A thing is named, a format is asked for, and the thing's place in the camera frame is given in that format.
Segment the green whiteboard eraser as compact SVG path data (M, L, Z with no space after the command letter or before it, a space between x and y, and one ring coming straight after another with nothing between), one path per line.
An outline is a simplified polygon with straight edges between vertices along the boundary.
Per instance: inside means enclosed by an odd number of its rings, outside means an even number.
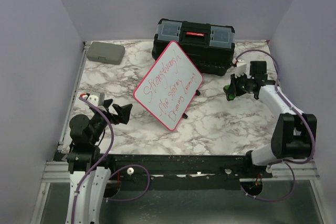
M233 85L229 84L229 85L224 86L223 91L226 95L227 101L232 101L236 98Z

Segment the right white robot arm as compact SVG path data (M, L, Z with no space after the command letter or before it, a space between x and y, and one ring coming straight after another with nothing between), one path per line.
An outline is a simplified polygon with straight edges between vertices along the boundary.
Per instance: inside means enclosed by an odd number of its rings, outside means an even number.
M270 144L249 152L250 160L241 165L242 173L249 178L260 172L261 166L290 162L305 163L312 159L317 130L317 118L306 114L291 103L281 91L277 81L267 75L265 61L233 61L234 73L230 84L223 90L228 101L252 94L262 101L277 120Z

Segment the pink framed whiteboard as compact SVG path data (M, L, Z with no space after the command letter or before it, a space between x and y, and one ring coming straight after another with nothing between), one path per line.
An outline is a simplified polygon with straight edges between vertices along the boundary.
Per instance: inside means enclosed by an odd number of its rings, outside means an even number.
M133 92L135 100L174 131L203 76L175 41L169 42Z

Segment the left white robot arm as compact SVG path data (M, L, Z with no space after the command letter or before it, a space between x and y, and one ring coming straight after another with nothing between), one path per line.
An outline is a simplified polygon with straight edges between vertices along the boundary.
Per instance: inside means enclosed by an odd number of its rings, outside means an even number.
M79 99L94 113L74 116L70 122L70 151L67 156L70 193L66 223L98 223L108 179L116 175L116 166L107 153L101 154L97 142L106 128L127 124L132 104L119 106L111 99L83 93Z

